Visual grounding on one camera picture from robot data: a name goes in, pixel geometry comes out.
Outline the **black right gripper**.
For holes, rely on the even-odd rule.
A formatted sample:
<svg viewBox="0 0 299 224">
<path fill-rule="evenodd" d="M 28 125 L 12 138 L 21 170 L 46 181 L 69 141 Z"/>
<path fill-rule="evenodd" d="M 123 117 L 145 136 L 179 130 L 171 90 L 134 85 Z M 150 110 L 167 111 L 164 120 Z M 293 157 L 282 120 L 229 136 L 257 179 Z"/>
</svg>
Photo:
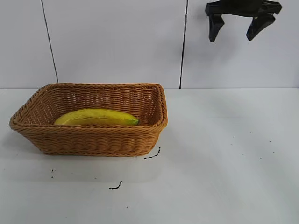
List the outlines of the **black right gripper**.
<svg viewBox="0 0 299 224">
<path fill-rule="evenodd" d="M 279 14 L 282 5 L 269 0 L 219 0 L 206 4 L 206 14 L 209 18 L 209 41 L 214 42 L 218 32 L 225 22 L 222 14 L 231 14 L 243 17 L 253 17 L 246 33 L 249 41 L 252 41 L 263 29 L 273 24 Z"/>
</svg>

